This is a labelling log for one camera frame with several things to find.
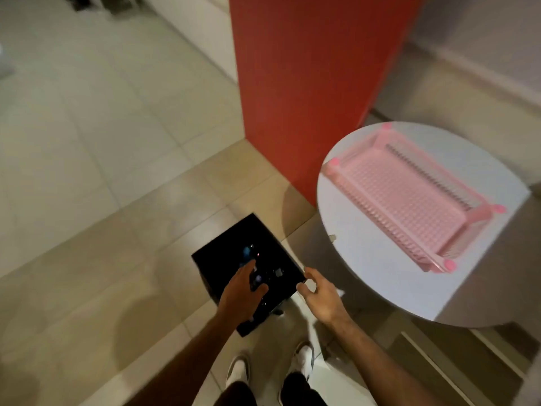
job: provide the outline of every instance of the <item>pink plastic basket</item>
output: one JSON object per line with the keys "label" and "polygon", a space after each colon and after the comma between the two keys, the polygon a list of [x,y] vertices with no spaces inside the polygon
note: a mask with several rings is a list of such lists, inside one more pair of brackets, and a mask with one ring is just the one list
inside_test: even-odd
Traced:
{"label": "pink plastic basket", "polygon": [[390,124],[322,172],[424,271],[452,272],[493,217],[491,207]]}

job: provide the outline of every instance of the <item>black box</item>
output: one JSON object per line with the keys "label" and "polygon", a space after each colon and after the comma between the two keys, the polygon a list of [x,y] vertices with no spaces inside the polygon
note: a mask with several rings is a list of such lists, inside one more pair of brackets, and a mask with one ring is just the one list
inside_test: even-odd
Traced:
{"label": "black box", "polygon": [[251,258],[255,258],[256,271],[269,286],[254,313],[253,321],[239,325],[237,332],[246,336],[262,323],[284,300],[295,293],[296,285],[305,277],[274,235],[255,214],[250,214],[227,231],[213,239],[192,255],[199,267],[210,297],[220,301],[229,280]]}

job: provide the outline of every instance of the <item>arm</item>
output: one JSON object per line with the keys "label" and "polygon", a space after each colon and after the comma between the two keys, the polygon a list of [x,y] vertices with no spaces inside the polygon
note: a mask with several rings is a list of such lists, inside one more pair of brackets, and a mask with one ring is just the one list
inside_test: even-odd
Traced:
{"label": "arm", "polygon": [[255,261],[238,270],[222,293],[214,318],[162,371],[126,405],[191,405],[216,357],[235,328],[254,314],[268,291],[262,284],[250,290]]}
{"label": "arm", "polygon": [[315,317],[336,335],[379,406],[443,406],[357,326],[332,283],[312,268],[306,268],[305,275],[316,283],[315,293],[305,284],[297,285],[297,290]]}

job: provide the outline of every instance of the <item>red pillar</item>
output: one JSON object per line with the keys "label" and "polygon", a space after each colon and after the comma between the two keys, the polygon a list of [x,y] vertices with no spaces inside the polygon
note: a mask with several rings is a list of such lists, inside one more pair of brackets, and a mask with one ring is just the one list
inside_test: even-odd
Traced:
{"label": "red pillar", "polygon": [[315,204],[422,0],[229,0],[246,138]]}

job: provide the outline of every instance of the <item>perforated basket bottom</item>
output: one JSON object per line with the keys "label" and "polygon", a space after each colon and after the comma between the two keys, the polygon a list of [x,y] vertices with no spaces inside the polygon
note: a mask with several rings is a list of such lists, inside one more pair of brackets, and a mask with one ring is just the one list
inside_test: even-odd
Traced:
{"label": "perforated basket bottom", "polygon": [[462,211],[386,150],[368,149],[341,169],[381,212],[433,252],[442,249],[466,222]]}

